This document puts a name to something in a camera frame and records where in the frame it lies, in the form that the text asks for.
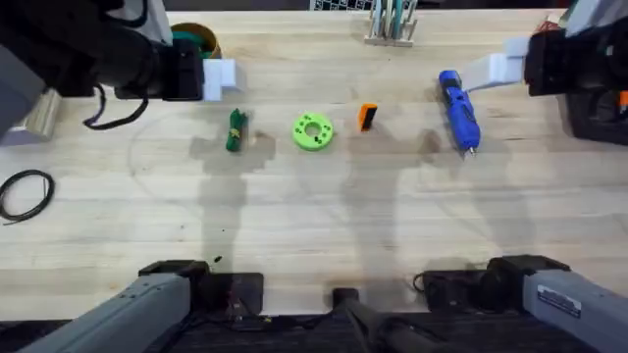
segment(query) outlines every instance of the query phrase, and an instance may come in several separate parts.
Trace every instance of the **black cable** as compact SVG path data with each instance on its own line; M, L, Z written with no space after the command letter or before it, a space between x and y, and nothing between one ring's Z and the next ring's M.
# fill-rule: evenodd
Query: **black cable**
M35 207L22 213L21 215L11 215L4 208L4 198L6 196L9 188L16 182L20 181L25 177L31 176L40 176L48 181L48 190L46 191L46 185L44 182L44 197L41 202L39 202ZM0 186L0 217L7 221L11 221L10 223L4 224L4 226L14 225L20 222L24 222L26 220L30 220L31 218L37 216L41 211L43 211L50 200L52 200L52 196L55 194L55 180L47 173L38 170L27 170L23 172L19 172L14 176L9 177L3 184Z
M89 127L90 129L101 131L101 130L111 129L114 127L130 124L136 121L137 118L141 117L141 115L144 114L144 111L146 111L146 108L148 107L148 96L145 93L142 93L140 95L140 97L142 98L141 104L139 105L139 107L137 107L137 109L131 115L129 115L126 118L117 119L112 122L97 125L96 123L98 122L98 119L100 119L100 117L102 117L102 114L105 112L105 106L107 105L107 97L105 94L105 90L103 89L100 83L97 83L95 85L95 88L100 93L100 107L98 108L98 112L96 112L96 114L93 117L86 119L82 122L85 126Z
M423 276L423 273L416 274L416 276L414 276L414 278L412 279L412 287L414 288L414 290L416 290L417 292L421 294L425 293L425 289L419 288L419 286L416 284L416 281L422 276Z
M148 0L142 1L141 15L139 15L139 17L135 20L116 19L107 14L105 14L104 16L105 16L105 19L107 19L107 21L111 23L131 27L131 28L139 28L143 26L148 20Z

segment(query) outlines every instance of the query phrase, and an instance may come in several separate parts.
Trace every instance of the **green object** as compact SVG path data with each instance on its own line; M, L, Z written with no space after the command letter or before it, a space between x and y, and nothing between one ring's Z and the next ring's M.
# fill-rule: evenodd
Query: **green object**
M392 39L401 38L401 17L403 16L403 6L401 0L394 3L394 29L392 30Z
M316 134L308 134L307 130L316 129ZM334 137L334 126L327 117L318 113L305 113L294 122L292 138L294 142L306 151L319 151Z
M194 34L194 33L186 32L186 31L180 31L180 30L173 31L173 39L189 39L193 41L194 43L196 43L196 45L198 45L199 47L205 44L205 40L203 39L202 36Z
M242 145L244 125L246 125L246 115L241 113L239 109L232 111L229 117L230 127L229 136L227 137L227 150L238 152Z
M194 44L198 45L198 49L200 50L201 58L209 59L212 56L211 50L206 50L208 45L203 39L202 36L182 30L173 30L173 39L189 39L194 42Z

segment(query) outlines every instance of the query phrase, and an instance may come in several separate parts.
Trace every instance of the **orange object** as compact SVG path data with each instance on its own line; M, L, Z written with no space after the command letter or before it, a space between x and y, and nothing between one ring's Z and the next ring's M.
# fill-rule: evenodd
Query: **orange object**
M357 123L360 131L364 132L371 129L371 124L373 123L373 119L375 118L375 112L377 112L377 104L362 104L360 114L357 116Z
M628 91L619 92L619 106L628 107Z

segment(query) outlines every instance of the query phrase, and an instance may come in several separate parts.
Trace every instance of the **gray robot arm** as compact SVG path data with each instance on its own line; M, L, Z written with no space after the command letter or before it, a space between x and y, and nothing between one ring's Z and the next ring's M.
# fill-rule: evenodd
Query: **gray robot arm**
M208 272L204 262L153 264L118 295L20 352L141 353L190 312L195 283Z

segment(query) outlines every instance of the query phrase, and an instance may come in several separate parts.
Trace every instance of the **white block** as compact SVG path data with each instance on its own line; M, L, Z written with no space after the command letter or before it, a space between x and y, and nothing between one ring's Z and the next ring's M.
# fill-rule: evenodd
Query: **white block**
M223 89L242 92L245 88L244 70L234 59L222 60Z
M203 100L207 102L220 102L223 100L222 74L223 69L220 60L203 60Z
M525 57L528 55L530 37L509 38L503 42L503 53L507 57Z
M205 59L203 72L204 101L220 102L223 100L223 90L243 92L246 88L244 70L234 59Z
M523 79L523 59L496 53L477 60L459 72L462 88L471 91L519 82Z

